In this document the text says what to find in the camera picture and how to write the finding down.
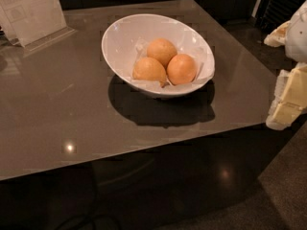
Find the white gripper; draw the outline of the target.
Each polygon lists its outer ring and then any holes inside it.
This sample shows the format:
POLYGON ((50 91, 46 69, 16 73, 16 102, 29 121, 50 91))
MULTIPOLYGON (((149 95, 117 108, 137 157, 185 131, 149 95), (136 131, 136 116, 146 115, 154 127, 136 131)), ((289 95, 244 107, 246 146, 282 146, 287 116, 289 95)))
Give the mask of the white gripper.
POLYGON ((274 130, 289 127, 307 109, 307 0, 286 21, 268 34, 264 43, 285 46, 288 58, 299 62, 291 71, 281 70, 274 89, 266 126, 274 130))

